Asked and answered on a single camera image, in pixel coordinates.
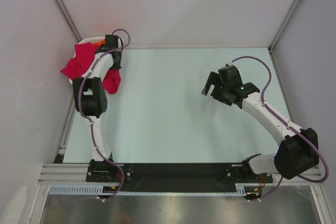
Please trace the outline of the orange t shirt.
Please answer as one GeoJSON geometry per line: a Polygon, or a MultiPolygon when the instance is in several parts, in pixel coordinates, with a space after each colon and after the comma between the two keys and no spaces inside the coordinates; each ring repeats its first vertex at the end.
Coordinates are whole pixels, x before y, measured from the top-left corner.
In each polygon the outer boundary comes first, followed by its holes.
{"type": "Polygon", "coordinates": [[[102,44],[104,44],[104,43],[105,43],[105,40],[103,39],[103,40],[101,40],[101,41],[99,41],[99,42],[96,42],[95,45],[100,46],[100,45],[102,45],[102,44]]]}

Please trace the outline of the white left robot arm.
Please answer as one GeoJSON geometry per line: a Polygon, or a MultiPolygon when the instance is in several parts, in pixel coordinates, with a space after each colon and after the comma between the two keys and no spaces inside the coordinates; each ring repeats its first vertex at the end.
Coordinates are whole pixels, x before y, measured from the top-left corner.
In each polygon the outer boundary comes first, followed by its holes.
{"type": "Polygon", "coordinates": [[[120,72],[124,45],[118,37],[116,42],[107,39],[100,45],[91,42],[75,46],[73,60],[79,63],[79,76],[71,83],[77,112],[85,120],[91,142],[94,161],[113,161],[112,151],[102,132],[102,117],[108,108],[104,80],[110,72],[120,72]]]}

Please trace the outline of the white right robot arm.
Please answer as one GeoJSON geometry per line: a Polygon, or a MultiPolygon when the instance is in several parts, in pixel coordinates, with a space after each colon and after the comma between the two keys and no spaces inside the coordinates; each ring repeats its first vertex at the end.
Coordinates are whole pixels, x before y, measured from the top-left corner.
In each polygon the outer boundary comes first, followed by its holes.
{"type": "Polygon", "coordinates": [[[254,183],[319,162],[316,132],[278,113],[235,66],[133,80],[109,112],[113,156],[132,176],[227,179],[237,168],[254,183]]]}

